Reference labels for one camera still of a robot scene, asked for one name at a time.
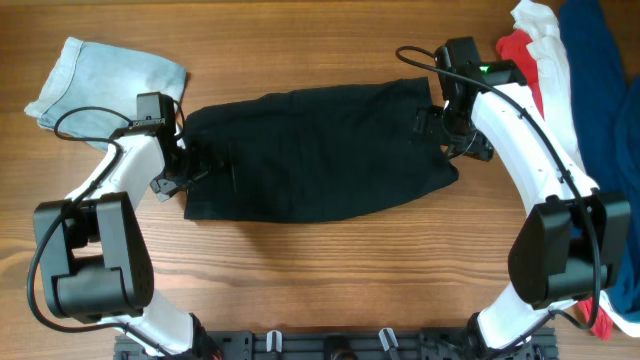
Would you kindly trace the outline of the black shorts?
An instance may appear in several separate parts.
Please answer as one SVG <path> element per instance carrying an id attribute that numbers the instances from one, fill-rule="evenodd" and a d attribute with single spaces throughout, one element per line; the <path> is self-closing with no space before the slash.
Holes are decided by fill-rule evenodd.
<path id="1" fill-rule="evenodd" d="M 338 221 L 449 186 L 457 169 L 421 134 L 425 78 L 267 94 L 191 113 L 185 144 L 211 170 L 188 220 Z"/>

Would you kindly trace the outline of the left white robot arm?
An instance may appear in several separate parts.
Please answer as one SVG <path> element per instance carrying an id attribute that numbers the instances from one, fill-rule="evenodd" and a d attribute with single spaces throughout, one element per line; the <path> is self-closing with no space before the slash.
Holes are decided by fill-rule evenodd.
<path id="1" fill-rule="evenodd" d="M 116 130 L 78 189 L 36 208 L 27 302 L 42 325 L 61 333 L 113 328 L 165 359 L 221 358 L 197 317 L 155 290 L 135 214 L 146 188 L 183 151 L 175 132 L 139 121 Z"/>

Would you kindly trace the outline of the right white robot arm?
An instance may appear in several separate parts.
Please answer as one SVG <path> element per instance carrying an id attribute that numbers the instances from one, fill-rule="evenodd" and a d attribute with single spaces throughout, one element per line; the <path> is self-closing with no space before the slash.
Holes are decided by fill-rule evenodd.
<path id="1" fill-rule="evenodd" d="M 466 350 L 477 359 L 509 354 L 556 316 L 592 328 L 619 274 L 629 201 L 576 166 L 513 62 L 437 59 L 428 68 L 443 90 L 437 118 L 449 149 L 480 159 L 497 152 L 526 212 L 508 256 L 510 282 L 471 319 Z"/>

